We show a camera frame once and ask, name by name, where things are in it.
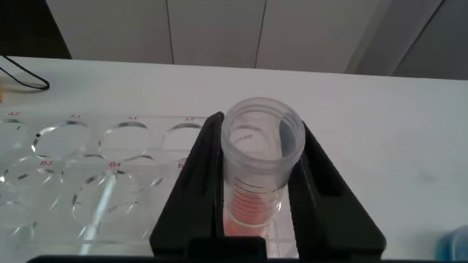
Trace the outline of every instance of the black cable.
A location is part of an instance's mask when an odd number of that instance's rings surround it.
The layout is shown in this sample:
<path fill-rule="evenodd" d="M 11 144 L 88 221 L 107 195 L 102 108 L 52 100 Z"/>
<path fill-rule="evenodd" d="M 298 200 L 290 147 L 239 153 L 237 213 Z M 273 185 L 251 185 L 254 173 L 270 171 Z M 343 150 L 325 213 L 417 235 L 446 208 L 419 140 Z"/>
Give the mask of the black cable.
<path fill-rule="evenodd" d="M 33 72 L 30 72 L 29 70 L 25 69 L 24 66 L 21 66 L 20 64 L 16 63 L 15 61 L 13 61 L 11 58 L 8 58 L 6 56 L 2 56 L 4 57 L 6 60 L 8 60 L 9 62 L 11 62 L 13 65 L 19 67 L 20 69 L 24 70 L 25 72 L 27 72 L 28 74 L 30 74 L 31 76 L 37 78 L 38 80 L 41 80 L 45 86 L 33 86 L 33 85 L 29 85 L 29 84 L 26 84 L 26 83 L 23 83 L 22 81 L 20 81 L 19 79 L 17 79 L 16 77 L 13 77 L 10 73 L 8 73 L 5 69 L 2 69 L 0 67 L 0 70 L 5 72 L 7 75 L 9 75 L 13 80 L 15 80 L 17 83 L 20 83 L 21 85 L 23 86 L 26 86 L 26 87 L 29 87 L 29 88 L 36 88 L 38 90 L 41 90 L 41 91 L 46 91 L 50 88 L 50 84 L 47 80 L 44 80 L 43 78 L 39 77 L 38 75 L 34 74 Z"/>

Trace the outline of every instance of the white countertop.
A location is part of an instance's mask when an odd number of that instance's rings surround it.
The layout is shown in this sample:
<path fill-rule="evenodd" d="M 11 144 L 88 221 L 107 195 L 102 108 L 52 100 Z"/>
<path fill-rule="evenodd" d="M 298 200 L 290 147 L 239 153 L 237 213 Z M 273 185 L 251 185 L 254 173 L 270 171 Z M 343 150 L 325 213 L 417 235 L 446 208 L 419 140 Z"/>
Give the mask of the white countertop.
<path fill-rule="evenodd" d="M 51 88 L 19 88 L 2 72 L 0 110 L 209 116 L 253 96 L 288 104 L 383 231 L 385 259 L 433 259 L 437 241 L 468 224 L 467 81 L 14 59 Z"/>

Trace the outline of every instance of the white wall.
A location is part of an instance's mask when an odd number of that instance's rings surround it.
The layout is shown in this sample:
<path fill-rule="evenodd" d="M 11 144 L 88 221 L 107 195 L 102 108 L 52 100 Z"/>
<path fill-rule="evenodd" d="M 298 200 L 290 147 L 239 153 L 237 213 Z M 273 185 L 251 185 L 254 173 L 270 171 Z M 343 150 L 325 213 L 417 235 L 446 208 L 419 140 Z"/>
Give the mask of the white wall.
<path fill-rule="evenodd" d="M 350 73 L 390 76 L 442 0 L 392 0 L 372 41 Z"/>
<path fill-rule="evenodd" d="M 380 2 L 268 0 L 257 68 L 344 73 Z"/>
<path fill-rule="evenodd" d="M 47 0 L 74 59 L 171 64 L 165 0 Z"/>
<path fill-rule="evenodd" d="M 255 67 L 265 0 L 169 0 L 174 64 Z"/>

